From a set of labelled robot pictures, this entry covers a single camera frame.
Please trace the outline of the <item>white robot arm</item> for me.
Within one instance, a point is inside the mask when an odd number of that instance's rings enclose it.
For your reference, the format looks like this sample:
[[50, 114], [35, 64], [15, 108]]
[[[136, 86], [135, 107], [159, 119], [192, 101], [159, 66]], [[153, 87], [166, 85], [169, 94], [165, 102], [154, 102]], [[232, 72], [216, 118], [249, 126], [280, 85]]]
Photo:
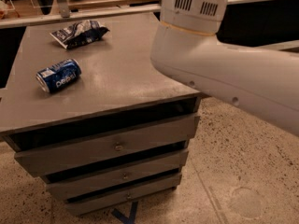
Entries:
[[228, 0], [163, 0], [150, 59], [162, 74], [299, 135], [299, 56], [218, 40]]

